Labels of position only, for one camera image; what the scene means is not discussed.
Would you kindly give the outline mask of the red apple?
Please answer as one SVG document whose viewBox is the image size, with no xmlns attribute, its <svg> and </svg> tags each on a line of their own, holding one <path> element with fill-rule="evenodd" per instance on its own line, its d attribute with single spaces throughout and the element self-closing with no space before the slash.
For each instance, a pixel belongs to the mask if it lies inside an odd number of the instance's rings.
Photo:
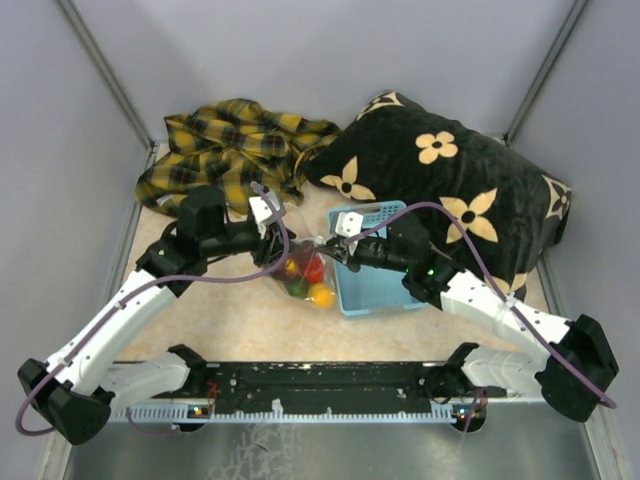
<svg viewBox="0 0 640 480">
<path fill-rule="evenodd" d="M 310 285 L 324 281 L 325 262 L 320 255 L 314 255 L 307 263 L 303 276 Z"/>
</svg>

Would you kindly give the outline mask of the clear zip top bag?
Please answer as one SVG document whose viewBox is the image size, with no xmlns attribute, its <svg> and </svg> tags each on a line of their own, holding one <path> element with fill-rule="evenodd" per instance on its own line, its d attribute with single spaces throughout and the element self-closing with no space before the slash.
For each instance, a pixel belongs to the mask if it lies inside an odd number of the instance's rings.
<svg viewBox="0 0 640 480">
<path fill-rule="evenodd" d="M 289 253 L 269 277 L 292 299 L 319 310 L 333 309 L 337 294 L 327 261 L 320 253 L 324 238 L 312 231 L 296 206 L 286 205 L 284 224 L 288 229 Z"/>
</svg>

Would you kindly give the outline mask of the small yellow fruit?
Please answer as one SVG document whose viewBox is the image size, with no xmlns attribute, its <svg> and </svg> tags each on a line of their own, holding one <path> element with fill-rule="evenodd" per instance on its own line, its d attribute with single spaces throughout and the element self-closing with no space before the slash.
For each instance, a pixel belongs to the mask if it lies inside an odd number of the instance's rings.
<svg viewBox="0 0 640 480">
<path fill-rule="evenodd" d="M 308 299 L 318 308 L 330 309 L 335 304 L 335 292 L 328 284 L 319 282 L 309 287 Z"/>
</svg>

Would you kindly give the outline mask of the light blue plastic basket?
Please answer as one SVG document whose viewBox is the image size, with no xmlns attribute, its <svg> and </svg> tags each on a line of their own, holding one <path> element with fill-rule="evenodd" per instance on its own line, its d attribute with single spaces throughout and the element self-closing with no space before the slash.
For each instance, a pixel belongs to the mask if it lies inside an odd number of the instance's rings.
<svg viewBox="0 0 640 480">
<path fill-rule="evenodd" d="M 405 207 L 404 202 L 395 200 L 332 208 L 327 214 L 329 232 L 334 233 L 334 223 L 340 213 L 354 211 L 362 215 L 362 229 L 365 230 Z M 426 306 L 403 287 L 401 280 L 404 274 L 401 272 L 363 266 L 359 272 L 354 273 L 337 260 L 332 263 L 340 310 L 346 318 L 395 315 Z"/>
</svg>

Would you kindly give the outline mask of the green orange mango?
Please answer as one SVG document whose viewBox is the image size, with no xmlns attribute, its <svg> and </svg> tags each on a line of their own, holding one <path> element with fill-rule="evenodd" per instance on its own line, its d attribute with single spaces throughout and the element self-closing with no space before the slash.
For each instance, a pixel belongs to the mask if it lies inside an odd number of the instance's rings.
<svg viewBox="0 0 640 480">
<path fill-rule="evenodd" d="M 286 290 L 292 297 L 305 298 L 307 296 L 308 284 L 305 281 L 287 283 Z"/>
</svg>

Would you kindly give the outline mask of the black floral pillow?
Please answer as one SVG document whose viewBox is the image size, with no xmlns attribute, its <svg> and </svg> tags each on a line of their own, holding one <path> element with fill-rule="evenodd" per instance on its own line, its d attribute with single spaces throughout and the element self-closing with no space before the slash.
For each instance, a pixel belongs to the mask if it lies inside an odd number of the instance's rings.
<svg viewBox="0 0 640 480">
<path fill-rule="evenodd" d="M 301 171 L 354 201 L 443 206 L 415 213 L 432 246 L 519 299 L 561 240 L 572 200 L 570 186 L 521 154 L 392 90 Z"/>
</svg>

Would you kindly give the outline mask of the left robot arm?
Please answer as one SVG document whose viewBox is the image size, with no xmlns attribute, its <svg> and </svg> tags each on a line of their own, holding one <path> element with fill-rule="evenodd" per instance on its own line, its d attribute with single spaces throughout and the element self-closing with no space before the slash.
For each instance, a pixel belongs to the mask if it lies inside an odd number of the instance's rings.
<svg viewBox="0 0 640 480">
<path fill-rule="evenodd" d="M 207 362 L 184 345 L 156 359 L 119 370 L 113 362 L 137 334 L 194 282 L 210 282 L 211 258 L 249 253 L 259 270 L 252 279 L 283 265 L 289 232 L 278 195 L 252 183 L 254 196 L 244 221 L 230 222 L 222 190 L 193 189 L 182 202 L 177 220 L 149 245 L 135 269 L 103 309 L 70 341 L 46 360 L 29 359 L 17 372 L 26 398 L 15 418 L 23 425 L 28 408 L 70 444 L 92 439 L 112 413 L 159 394 L 194 397 L 208 384 Z"/>
</svg>

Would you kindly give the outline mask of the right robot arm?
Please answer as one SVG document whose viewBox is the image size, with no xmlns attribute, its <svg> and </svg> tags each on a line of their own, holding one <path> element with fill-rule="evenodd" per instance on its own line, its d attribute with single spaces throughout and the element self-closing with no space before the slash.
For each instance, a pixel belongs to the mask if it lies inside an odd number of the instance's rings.
<svg viewBox="0 0 640 480">
<path fill-rule="evenodd" d="M 450 357 L 446 380 L 461 396 L 498 387 L 539 394 L 558 413 L 587 421 L 606 404 L 619 366 L 601 324 L 582 314 L 571 320 L 532 308 L 503 293 L 496 282 L 443 256 L 411 213 L 382 223 L 385 234 L 365 231 L 364 215 L 339 211 L 330 219 L 323 251 L 353 273 L 380 269 L 420 303 L 477 322 L 518 347 L 518 352 L 463 344 Z"/>
</svg>

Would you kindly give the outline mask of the yellow plaid shirt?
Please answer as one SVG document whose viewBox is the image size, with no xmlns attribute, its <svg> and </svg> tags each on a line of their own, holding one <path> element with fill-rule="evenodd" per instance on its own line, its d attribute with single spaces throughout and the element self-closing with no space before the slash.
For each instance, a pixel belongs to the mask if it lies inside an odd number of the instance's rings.
<svg viewBox="0 0 640 480">
<path fill-rule="evenodd" d="M 141 174 L 135 194 L 144 207 L 172 217 L 192 189 L 205 185 L 221 188 L 238 215 L 248 212 L 252 182 L 298 205 L 306 182 L 301 167 L 342 132 L 332 121 L 273 112 L 241 98 L 164 122 L 168 152 Z"/>
</svg>

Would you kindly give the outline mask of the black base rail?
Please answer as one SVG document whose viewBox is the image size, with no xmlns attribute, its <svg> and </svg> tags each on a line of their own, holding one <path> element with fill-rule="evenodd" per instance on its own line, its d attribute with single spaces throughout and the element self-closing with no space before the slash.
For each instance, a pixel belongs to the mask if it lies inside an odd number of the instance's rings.
<svg viewBox="0 0 640 480">
<path fill-rule="evenodd" d="M 433 401 L 472 397 L 478 387 L 449 363 L 221 362 L 156 399 L 213 402 L 217 414 L 267 413 L 277 400 L 285 414 L 429 413 Z"/>
</svg>

